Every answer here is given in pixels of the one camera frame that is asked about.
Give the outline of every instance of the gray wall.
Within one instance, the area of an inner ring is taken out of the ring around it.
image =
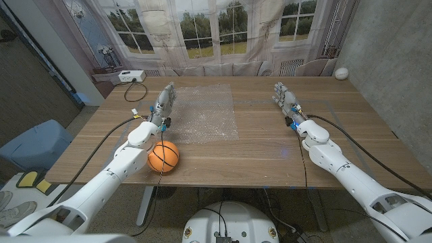
[[[340,67],[432,174],[432,2],[361,0]]]

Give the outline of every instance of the white robotic arm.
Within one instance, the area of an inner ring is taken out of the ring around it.
[[[27,216],[10,228],[8,234],[10,236],[83,234],[118,186],[128,176],[144,167],[148,153],[154,147],[149,138],[164,131],[166,125],[169,126],[167,116],[171,113],[175,98],[173,83],[170,83],[159,93],[155,108],[151,109],[150,121],[142,122],[130,132],[128,141],[116,150],[114,159],[106,168],[71,198]]]
[[[329,139],[329,132],[303,114],[294,94],[282,83],[275,85],[274,101],[286,115],[287,126],[296,130],[312,162],[325,169],[344,186],[366,213],[388,227],[372,221],[387,242],[404,242],[432,230],[432,202],[426,198],[384,188],[352,164],[340,147]]]

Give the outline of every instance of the door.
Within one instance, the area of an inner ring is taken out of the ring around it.
[[[3,18],[0,30],[13,32]],[[20,38],[0,43],[0,147],[50,119],[66,127],[79,112]],[[9,162],[0,161],[0,182],[15,172]]]

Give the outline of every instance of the shoe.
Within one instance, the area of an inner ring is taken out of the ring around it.
[[[2,211],[9,201],[12,199],[12,192],[4,191],[0,192],[0,211]]]
[[[36,209],[36,202],[25,202],[19,206],[12,209],[3,210],[0,212],[0,227],[9,227],[21,219],[32,214]]]

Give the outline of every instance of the window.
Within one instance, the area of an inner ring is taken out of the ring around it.
[[[92,58],[99,67],[114,70],[114,68],[121,66],[115,51],[82,0],[63,0],[63,3],[87,42],[92,51]]]
[[[244,1],[218,0],[221,55],[246,53],[248,44],[248,12]]]
[[[317,0],[288,0],[282,13],[279,42],[307,39],[316,6]]]
[[[140,23],[134,0],[99,0],[99,3],[131,53],[155,54]]]
[[[208,1],[175,0],[175,5],[189,58],[212,57]]]

